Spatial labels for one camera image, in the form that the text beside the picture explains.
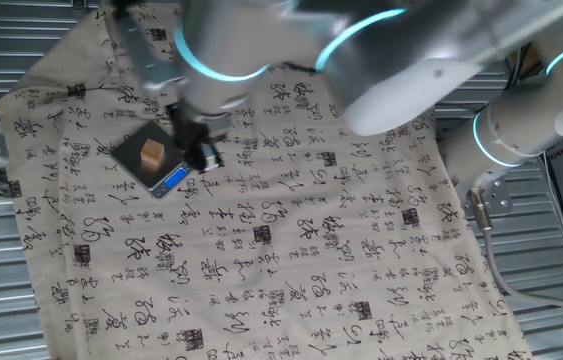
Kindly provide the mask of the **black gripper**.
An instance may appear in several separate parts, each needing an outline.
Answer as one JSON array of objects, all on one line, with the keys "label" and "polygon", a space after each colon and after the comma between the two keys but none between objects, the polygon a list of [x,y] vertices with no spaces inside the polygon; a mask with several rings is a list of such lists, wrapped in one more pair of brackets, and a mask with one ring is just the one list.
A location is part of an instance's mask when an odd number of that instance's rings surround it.
[{"label": "black gripper", "polygon": [[230,113],[205,114],[186,103],[167,106],[172,121],[173,139],[180,146],[185,161],[200,173],[224,166],[214,142],[221,141],[232,128]]}]

